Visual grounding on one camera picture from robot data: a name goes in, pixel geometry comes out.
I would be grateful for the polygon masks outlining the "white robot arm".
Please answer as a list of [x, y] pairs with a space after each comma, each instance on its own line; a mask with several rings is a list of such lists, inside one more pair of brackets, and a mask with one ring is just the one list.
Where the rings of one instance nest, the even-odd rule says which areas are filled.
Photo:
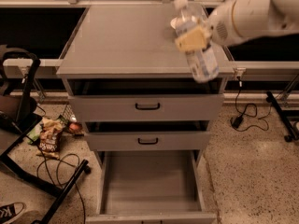
[[214, 42], [231, 47], [265, 36], [298, 32], [299, 0], [226, 0], [207, 18], [189, 6], [188, 0], [174, 0], [178, 16], [172, 20], [179, 51], [206, 49]]

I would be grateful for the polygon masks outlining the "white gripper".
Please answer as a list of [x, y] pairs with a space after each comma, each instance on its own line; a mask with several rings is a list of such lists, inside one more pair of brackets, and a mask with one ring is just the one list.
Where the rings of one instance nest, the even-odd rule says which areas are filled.
[[235, 0], [224, 2], [216, 7], [208, 17], [211, 33], [201, 25], [196, 25], [187, 33], [180, 35], [175, 44], [179, 51], [189, 52], [206, 49], [210, 36], [214, 43], [232, 46], [237, 43], [238, 34], [233, 26], [233, 7]]

